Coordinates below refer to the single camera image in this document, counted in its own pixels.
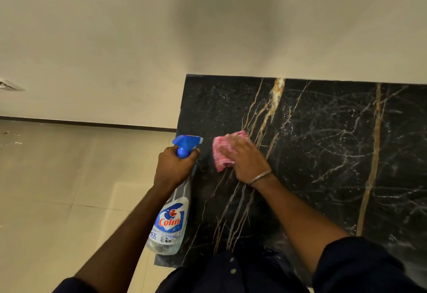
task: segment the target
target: dark baseboard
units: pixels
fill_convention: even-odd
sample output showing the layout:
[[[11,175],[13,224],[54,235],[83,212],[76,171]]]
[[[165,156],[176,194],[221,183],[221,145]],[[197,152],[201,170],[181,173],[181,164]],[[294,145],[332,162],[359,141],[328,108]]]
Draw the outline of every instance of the dark baseboard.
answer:
[[[47,120],[44,118],[27,118],[27,117],[12,117],[12,116],[0,116],[0,120],[36,122],[36,123],[67,124],[67,125],[82,125],[82,126],[95,126],[95,127],[102,127],[102,128],[118,128],[118,129],[132,129],[132,130],[175,132],[176,133],[176,129],[155,128],[155,127],[151,127],[151,126],[139,126],[139,125]]]

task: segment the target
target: colin logo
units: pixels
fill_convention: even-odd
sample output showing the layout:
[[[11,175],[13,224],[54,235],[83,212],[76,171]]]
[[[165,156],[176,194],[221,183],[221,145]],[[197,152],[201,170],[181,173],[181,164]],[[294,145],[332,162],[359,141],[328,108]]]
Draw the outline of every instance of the colin logo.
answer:
[[[182,229],[184,220],[184,209],[182,203],[175,203],[160,211],[154,225],[160,231],[166,233],[178,232]]]

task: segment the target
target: navy blue shirt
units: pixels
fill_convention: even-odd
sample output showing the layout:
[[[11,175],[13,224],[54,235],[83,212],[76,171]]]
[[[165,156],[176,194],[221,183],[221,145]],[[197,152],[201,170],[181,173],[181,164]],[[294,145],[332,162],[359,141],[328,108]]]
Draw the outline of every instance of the navy blue shirt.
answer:
[[[383,247],[361,237],[337,240],[323,251],[315,274],[316,293],[408,292],[427,293],[409,279],[403,264]],[[159,293],[308,293],[291,271],[252,256],[236,257],[231,251],[203,264],[180,267],[160,284]],[[76,278],[63,280],[54,293],[97,293]]]

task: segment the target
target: forearm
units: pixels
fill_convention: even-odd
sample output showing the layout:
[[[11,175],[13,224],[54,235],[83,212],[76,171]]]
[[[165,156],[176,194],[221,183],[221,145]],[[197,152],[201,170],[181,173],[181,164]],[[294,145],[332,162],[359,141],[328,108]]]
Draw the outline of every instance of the forearm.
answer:
[[[157,214],[169,196],[160,187],[151,188],[75,276],[99,293],[126,292]]]
[[[276,177],[264,177],[254,187],[275,212],[293,247],[312,274],[324,248],[349,236],[348,232],[288,191]]]

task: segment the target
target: spray bottle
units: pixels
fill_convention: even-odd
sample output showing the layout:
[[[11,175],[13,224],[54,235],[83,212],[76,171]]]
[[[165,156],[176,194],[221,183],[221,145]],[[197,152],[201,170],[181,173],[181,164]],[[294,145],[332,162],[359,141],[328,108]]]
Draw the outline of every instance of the spray bottle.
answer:
[[[178,146],[176,155],[184,159],[202,141],[203,138],[199,136],[180,135],[172,143]],[[175,189],[159,215],[157,215],[146,243],[146,246],[157,254],[173,255],[181,247],[185,227],[187,226],[193,173],[194,169],[190,176]]]

